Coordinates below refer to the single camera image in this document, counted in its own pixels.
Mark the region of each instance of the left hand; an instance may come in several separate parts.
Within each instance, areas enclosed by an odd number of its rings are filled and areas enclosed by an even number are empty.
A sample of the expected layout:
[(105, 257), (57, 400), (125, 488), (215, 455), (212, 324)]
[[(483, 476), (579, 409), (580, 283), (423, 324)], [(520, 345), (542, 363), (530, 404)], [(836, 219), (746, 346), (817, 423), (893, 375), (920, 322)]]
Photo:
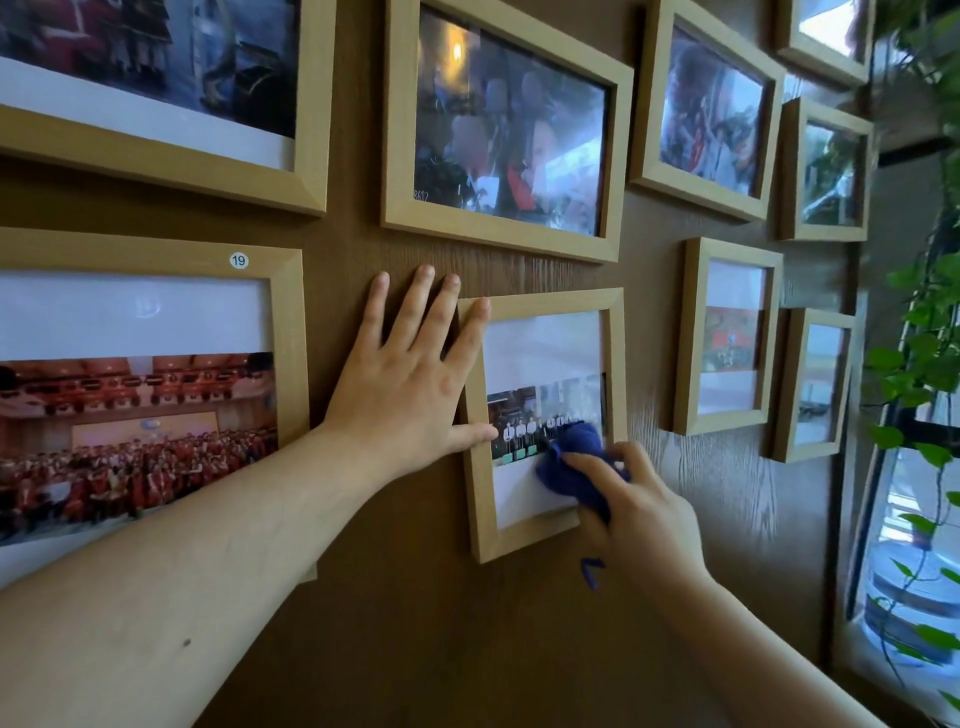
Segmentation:
[(460, 278), (449, 275), (423, 316), (435, 272), (420, 266), (386, 343), (383, 313), (390, 278), (373, 279), (363, 324), (320, 431), (355, 449), (376, 487), (418, 471), (452, 452), (496, 438), (493, 425), (453, 425), (457, 401), (483, 344), (490, 300), (478, 300), (443, 361)]

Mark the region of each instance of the crowd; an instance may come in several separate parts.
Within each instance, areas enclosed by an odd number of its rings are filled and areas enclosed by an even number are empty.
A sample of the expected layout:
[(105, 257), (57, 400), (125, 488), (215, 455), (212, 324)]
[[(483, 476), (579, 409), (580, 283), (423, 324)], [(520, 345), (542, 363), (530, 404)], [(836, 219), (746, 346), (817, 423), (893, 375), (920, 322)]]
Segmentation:
[(542, 422), (534, 415), (500, 419), (494, 423), (499, 436), (492, 443), (492, 457), (494, 460), (503, 458), (503, 462), (508, 463), (544, 452), (561, 432), (593, 419), (598, 418), (584, 417), (579, 411), (550, 415)]
[(263, 428), (0, 458), (0, 541), (39, 527), (139, 518), (276, 449), (276, 429)]

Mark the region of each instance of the right hand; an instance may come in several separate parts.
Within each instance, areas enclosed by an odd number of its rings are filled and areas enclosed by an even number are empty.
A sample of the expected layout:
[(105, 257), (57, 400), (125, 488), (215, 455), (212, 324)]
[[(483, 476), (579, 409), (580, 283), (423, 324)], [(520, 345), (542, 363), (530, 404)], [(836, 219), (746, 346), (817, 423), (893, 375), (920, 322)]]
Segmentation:
[(661, 609), (712, 585), (693, 507), (666, 487), (638, 443), (616, 443), (607, 454), (623, 462), (631, 483), (598, 457), (564, 454), (564, 462), (586, 475), (610, 505), (609, 526), (594, 511), (579, 508), (580, 523), (600, 556)]

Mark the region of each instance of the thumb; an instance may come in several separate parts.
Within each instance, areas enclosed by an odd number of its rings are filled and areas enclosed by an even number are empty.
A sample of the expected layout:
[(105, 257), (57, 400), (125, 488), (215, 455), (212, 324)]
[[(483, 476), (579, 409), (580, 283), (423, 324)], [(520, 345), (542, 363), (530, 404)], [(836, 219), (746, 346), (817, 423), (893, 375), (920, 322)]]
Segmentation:
[(596, 546), (601, 556), (606, 556), (607, 544), (610, 542), (610, 531), (607, 530), (603, 521), (593, 509), (587, 508), (585, 505), (577, 506), (577, 515), (580, 517), (580, 525), (584, 528), (587, 539)]
[(454, 425), (446, 436), (446, 452), (463, 452), (495, 440), (496, 436), (496, 427), (493, 425)]

